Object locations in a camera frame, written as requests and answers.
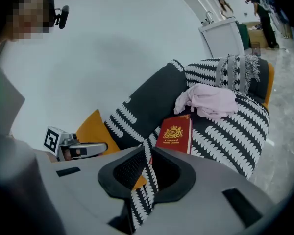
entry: black clothing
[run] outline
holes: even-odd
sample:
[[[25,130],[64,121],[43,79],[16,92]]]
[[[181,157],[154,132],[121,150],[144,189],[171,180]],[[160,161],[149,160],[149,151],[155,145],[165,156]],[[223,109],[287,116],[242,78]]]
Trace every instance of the black clothing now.
[[[271,27],[270,17],[260,18],[260,22],[263,26],[264,35],[265,35],[265,38],[268,42],[269,47],[274,48],[274,47],[278,46],[278,43],[276,42],[274,31]]]
[[[263,8],[263,6],[260,5],[260,0],[250,0],[252,3],[257,3],[258,8],[257,8],[257,14],[261,18],[270,18],[269,13],[267,10]]]

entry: gold emblem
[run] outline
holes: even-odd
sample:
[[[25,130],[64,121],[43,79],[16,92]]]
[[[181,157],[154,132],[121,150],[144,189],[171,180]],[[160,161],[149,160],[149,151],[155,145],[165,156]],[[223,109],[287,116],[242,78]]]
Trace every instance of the gold emblem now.
[[[170,129],[167,129],[165,134],[163,135],[164,139],[175,139],[183,136],[183,130],[181,127],[177,127],[176,125],[172,126]]]

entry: cardboard box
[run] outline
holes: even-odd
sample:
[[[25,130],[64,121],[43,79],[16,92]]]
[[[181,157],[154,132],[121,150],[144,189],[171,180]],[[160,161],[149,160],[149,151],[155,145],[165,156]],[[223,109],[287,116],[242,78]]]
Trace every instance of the cardboard box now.
[[[246,22],[243,23],[247,26],[248,28],[252,28],[253,26],[256,26],[260,24],[260,22]],[[265,38],[264,32],[262,29],[257,29],[257,30],[248,30],[250,42],[259,42],[260,48],[267,48],[269,45],[267,43],[267,40]]]

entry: gray plastic panel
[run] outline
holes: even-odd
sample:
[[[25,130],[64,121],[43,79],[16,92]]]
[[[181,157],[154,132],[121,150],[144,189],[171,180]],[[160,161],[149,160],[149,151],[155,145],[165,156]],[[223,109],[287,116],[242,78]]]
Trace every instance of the gray plastic panel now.
[[[123,200],[106,194],[98,183],[96,172],[106,163],[135,149],[58,163],[51,163],[44,153],[36,153],[43,183],[68,235],[121,234],[106,222],[121,213]],[[57,170],[74,166],[81,171],[63,177],[56,174]]]
[[[213,160],[161,149],[188,162],[196,172],[193,188],[180,200],[156,204],[137,234],[205,234],[232,235],[245,229],[243,223],[222,194],[237,188],[262,214],[273,202],[245,177]]]

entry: orange cushion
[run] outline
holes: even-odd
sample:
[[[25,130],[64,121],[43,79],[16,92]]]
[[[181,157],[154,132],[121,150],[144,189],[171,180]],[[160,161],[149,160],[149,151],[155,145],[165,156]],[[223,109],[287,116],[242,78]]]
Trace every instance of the orange cushion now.
[[[142,186],[144,186],[145,184],[147,184],[147,180],[146,178],[144,178],[142,175],[139,177],[139,179],[137,180],[136,184],[134,185],[134,188],[132,190],[136,190]]]
[[[103,142],[108,145],[108,149],[103,155],[119,151],[117,144],[109,134],[109,131],[103,124],[99,110],[95,110],[79,127],[76,132],[80,142]]]
[[[266,107],[267,110],[268,110],[269,99],[271,96],[273,81],[274,81],[274,66],[272,65],[272,63],[268,63],[268,69],[269,69],[269,81],[268,81],[265,102],[263,103],[263,105]]]

